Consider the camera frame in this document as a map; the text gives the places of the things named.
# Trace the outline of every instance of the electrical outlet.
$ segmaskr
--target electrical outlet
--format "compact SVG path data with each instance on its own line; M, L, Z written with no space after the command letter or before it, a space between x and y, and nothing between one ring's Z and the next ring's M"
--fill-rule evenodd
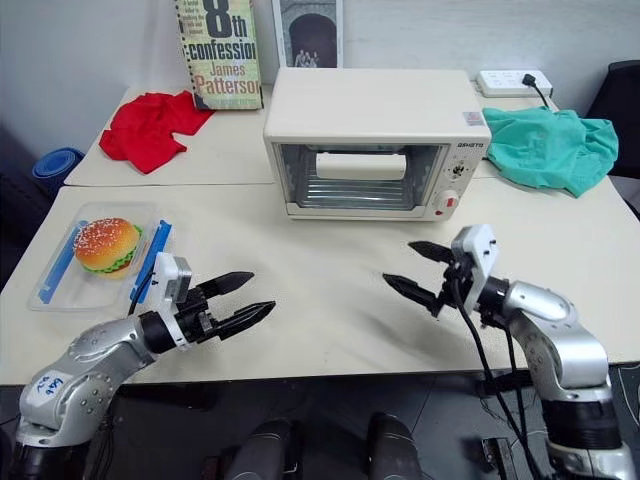
M553 86L540 70L483 70L476 80L485 97L537 97L533 87L522 84L525 73L536 77L543 95L551 96Z

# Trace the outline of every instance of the toaster oven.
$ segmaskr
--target toaster oven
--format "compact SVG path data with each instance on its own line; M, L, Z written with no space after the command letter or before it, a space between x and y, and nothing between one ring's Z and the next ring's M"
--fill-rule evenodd
M463 71L281 68L264 140L291 218L428 221L491 133Z

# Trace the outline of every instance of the red cloth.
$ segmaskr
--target red cloth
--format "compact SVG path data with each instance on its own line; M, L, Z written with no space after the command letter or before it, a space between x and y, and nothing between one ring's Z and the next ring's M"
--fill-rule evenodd
M187 150L173 132L193 135L211 115L211 110L197 110L186 90L175 96L145 93L118 109L111 130L102 132L100 147L113 160L129 160L150 173Z

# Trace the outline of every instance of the toy hamburger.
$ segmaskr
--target toy hamburger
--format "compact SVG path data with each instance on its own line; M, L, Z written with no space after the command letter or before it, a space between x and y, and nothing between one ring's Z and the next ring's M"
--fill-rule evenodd
M127 275L141 230L122 218L103 218L86 225L73 242L73 253L85 270L106 278Z

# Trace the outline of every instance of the green cloth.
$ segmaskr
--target green cloth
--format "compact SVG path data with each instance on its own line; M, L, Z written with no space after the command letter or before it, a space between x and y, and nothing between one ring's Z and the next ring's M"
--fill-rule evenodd
M487 152L503 177L541 188L566 188L579 197L611 170L618 137L609 120L578 117L546 107L485 108L492 140Z

